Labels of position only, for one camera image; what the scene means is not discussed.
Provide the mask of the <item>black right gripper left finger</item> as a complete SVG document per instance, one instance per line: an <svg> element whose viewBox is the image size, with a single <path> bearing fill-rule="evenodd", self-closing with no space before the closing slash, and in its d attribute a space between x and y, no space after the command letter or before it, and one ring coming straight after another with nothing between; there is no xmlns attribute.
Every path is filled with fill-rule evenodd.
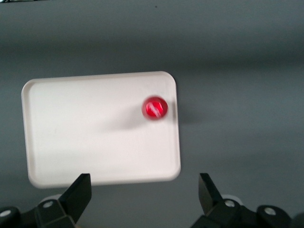
<svg viewBox="0 0 304 228"><path fill-rule="evenodd" d="M90 174L81 174L57 199L21 215L22 228L75 228L92 197Z"/></svg>

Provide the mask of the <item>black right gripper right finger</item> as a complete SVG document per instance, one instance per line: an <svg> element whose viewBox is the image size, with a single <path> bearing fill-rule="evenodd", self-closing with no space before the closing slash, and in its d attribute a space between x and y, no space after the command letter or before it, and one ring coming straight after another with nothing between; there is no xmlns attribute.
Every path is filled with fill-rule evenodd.
<svg viewBox="0 0 304 228"><path fill-rule="evenodd" d="M204 214L192 225L193 228L254 228L253 212L233 199L221 196L207 173L199 175L199 200Z"/></svg>

